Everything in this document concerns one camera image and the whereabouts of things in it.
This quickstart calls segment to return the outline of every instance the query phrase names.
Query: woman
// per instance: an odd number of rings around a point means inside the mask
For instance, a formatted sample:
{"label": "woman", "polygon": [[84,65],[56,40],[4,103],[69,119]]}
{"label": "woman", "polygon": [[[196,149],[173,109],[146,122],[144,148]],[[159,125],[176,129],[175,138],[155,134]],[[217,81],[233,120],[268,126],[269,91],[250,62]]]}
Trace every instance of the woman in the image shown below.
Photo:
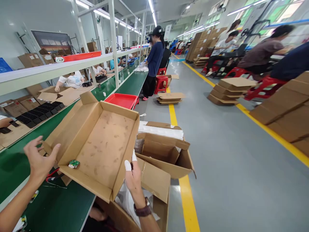
{"label": "woman", "polygon": [[164,34],[161,26],[157,26],[154,29],[151,39],[152,48],[146,60],[149,71],[143,84],[143,101],[148,100],[148,97],[152,96],[155,92],[155,77],[158,73],[164,51]]}

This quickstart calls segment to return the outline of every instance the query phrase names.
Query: open cardboard box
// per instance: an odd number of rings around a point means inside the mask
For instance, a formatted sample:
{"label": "open cardboard box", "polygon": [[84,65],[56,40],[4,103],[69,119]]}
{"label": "open cardboard box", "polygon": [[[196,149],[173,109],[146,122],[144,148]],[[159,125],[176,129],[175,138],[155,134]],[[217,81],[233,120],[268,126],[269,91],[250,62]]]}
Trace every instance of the open cardboard box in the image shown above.
{"label": "open cardboard box", "polygon": [[[77,102],[43,142],[44,149],[51,154],[52,148],[61,143],[59,171],[109,203],[123,184],[123,164],[132,157],[139,114],[98,102],[89,91],[80,98],[81,103]],[[80,165],[69,168],[71,160],[78,160]]]}
{"label": "open cardboard box", "polygon": [[[169,188],[171,176],[159,168],[137,158],[142,171],[142,187],[154,195],[153,211],[160,217],[157,221],[162,232],[167,232]],[[97,198],[96,203],[111,217],[123,232],[141,231],[134,220],[116,202]]]}
{"label": "open cardboard box", "polygon": [[[147,126],[181,130],[179,126],[175,126],[172,128],[170,124],[162,123],[162,122],[148,122]],[[189,143],[185,142],[184,140],[182,141],[182,140],[178,140],[178,139],[174,139],[174,138],[170,138],[166,136],[160,136],[160,135],[149,134],[149,133],[141,133],[137,135],[137,139],[143,139],[143,138],[144,138],[144,141],[149,140],[146,142],[146,144],[149,144],[148,142],[154,142],[153,144],[156,143],[156,144],[159,144],[159,146],[162,145],[162,148],[166,148],[166,150],[164,151],[165,154],[168,154],[169,149],[171,149],[171,146],[175,147],[175,145],[181,146],[186,149],[180,150],[179,156],[175,164],[170,164],[168,162],[164,162],[164,161],[152,158],[152,157],[148,157],[146,156],[147,153],[146,155],[143,155],[143,151],[142,151],[142,154],[136,153],[137,157],[169,173],[171,175],[171,178],[173,179],[179,179],[181,177],[184,177],[188,175],[191,171],[194,172],[194,175],[196,178],[195,170],[194,170],[191,156],[188,150],[189,145],[190,145]]]}

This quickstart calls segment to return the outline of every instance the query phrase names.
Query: white shelf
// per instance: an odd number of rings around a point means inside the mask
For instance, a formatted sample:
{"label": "white shelf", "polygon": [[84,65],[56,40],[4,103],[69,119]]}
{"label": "white shelf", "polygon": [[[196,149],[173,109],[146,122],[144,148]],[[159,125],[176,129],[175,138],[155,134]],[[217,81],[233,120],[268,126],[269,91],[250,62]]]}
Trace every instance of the white shelf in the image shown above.
{"label": "white shelf", "polygon": [[113,54],[0,73],[0,96],[113,59]]}

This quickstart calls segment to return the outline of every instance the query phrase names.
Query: forearm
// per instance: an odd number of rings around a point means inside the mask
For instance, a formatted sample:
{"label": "forearm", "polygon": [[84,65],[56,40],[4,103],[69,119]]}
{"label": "forearm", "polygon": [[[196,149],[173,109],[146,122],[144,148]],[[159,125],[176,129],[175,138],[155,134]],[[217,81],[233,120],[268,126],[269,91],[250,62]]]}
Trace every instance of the forearm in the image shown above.
{"label": "forearm", "polygon": [[12,232],[43,179],[30,179],[0,213],[0,231]]}

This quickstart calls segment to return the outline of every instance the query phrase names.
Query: cardboard flap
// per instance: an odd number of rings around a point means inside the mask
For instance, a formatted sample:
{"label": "cardboard flap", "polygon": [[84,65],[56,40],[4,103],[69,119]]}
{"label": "cardboard flap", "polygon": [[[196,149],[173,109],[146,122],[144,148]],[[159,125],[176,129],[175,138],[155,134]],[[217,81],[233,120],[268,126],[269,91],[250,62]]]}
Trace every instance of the cardboard flap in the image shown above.
{"label": "cardboard flap", "polygon": [[98,100],[95,98],[95,96],[90,91],[82,93],[80,95],[80,99],[81,99],[83,105],[98,102]]}
{"label": "cardboard flap", "polygon": [[137,162],[142,171],[142,187],[167,204],[171,175],[140,158]]}
{"label": "cardboard flap", "polygon": [[156,134],[150,134],[150,133],[141,133],[137,135],[137,139],[145,139],[145,140],[151,140],[154,142],[171,145],[175,147],[179,147],[183,150],[188,150],[190,143],[186,141],[182,141],[179,139],[174,139],[166,136],[156,135]]}
{"label": "cardboard flap", "polygon": [[54,102],[58,98],[58,94],[56,93],[48,93],[48,92],[42,92],[39,95],[39,99],[43,99],[45,101]]}

